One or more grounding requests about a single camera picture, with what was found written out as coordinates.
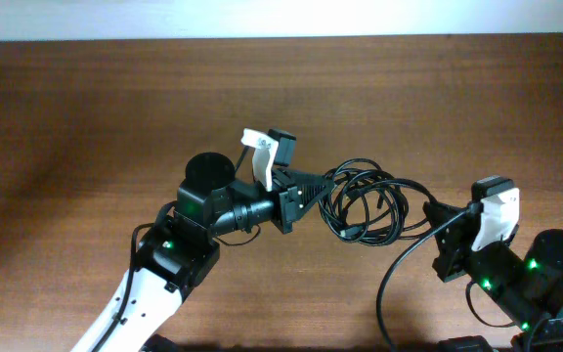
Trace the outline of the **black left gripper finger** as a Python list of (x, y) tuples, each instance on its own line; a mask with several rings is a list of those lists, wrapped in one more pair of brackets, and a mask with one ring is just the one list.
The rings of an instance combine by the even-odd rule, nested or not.
[(321, 174), (313, 174), (289, 169), (288, 176), (297, 187), (329, 189), (333, 186), (333, 182)]
[(309, 210), (322, 198), (327, 196), (334, 188), (334, 182), (330, 179), (310, 179), (298, 182), (298, 190), (301, 192), (299, 202), (299, 219), (303, 218)]

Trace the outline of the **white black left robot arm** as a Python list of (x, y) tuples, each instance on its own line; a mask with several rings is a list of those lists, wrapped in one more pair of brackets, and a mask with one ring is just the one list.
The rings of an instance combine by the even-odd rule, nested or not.
[(258, 235), (265, 222), (282, 233), (333, 188), (330, 179), (287, 168), (273, 188), (246, 184), (223, 154), (203, 153), (186, 166), (175, 200), (132, 234), (129, 268), (77, 351), (176, 351), (158, 329), (199, 286), (220, 257), (221, 236)]

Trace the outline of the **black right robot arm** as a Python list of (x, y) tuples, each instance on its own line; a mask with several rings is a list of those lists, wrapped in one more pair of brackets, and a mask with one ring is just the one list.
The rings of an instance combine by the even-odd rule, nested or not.
[(472, 248), (481, 225), (481, 207), (461, 217), (454, 206), (426, 202), (423, 211), (433, 229), (439, 255), (432, 263), (438, 278), (450, 282), (467, 276), (521, 332), (512, 337), (515, 351), (563, 351), (563, 230), (536, 235), (521, 258), (508, 240)]

